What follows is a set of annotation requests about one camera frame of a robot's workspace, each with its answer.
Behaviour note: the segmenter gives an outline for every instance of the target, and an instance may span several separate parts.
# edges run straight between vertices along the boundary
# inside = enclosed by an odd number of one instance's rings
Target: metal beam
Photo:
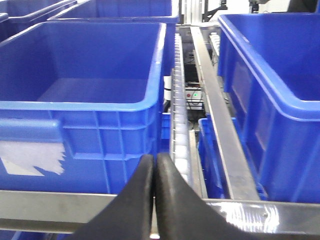
[[[320,235],[320,204],[222,199],[204,201],[227,222],[246,232]]]
[[[229,196],[236,200],[259,200],[256,184],[219,87],[216,65],[212,65],[200,28],[192,26],[190,30],[199,82],[212,118]]]
[[[0,229],[72,233],[104,209],[115,196],[0,190]]]

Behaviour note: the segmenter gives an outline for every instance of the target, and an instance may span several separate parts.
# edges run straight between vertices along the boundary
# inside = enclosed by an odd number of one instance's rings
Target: torn paper label
[[[61,175],[62,143],[0,141],[0,158],[8,174],[43,176],[35,167]]]

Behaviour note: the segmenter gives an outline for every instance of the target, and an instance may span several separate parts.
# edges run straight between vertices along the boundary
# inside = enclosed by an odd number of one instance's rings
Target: blue plastic crate
[[[9,16],[6,31],[10,37],[34,24],[45,22],[76,3],[76,0],[2,0],[0,13]]]
[[[199,119],[198,123],[200,130],[198,152],[208,197],[211,199],[225,199],[223,170],[222,166],[219,165],[216,136],[210,131],[207,118]]]
[[[0,240],[45,240],[46,233],[0,230]]]
[[[320,15],[221,16],[218,73],[270,200],[320,203]]]
[[[9,37],[7,29],[8,19],[7,13],[0,13],[0,42]]]
[[[160,153],[169,153],[170,150],[170,113],[162,114],[162,124],[161,124],[161,146]]]
[[[159,150],[165,34],[45,22],[1,42],[0,189],[119,193]]]
[[[175,65],[175,33],[179,22],[176,0],[87,0],[52,16],[48,21],[123,21],[166,24],[164,74]]]
[[[234,127],[238,134],[240,129],[235,118],[232,118]],[[203,174],[209,198],[224,199],[228,198],[227,183],[225,179],[224,169],[219,154],[218,143],[215,132],[212,128],[210,118],[199,119],[199,144],[198,152],[203,167]],[[267,193],[258,182],[258,175],[248,150],[243,146],[243,151],[247,158],[248,166],[252,172],[253,179],[256,184],[256,190],[261,200],[268,200]]]

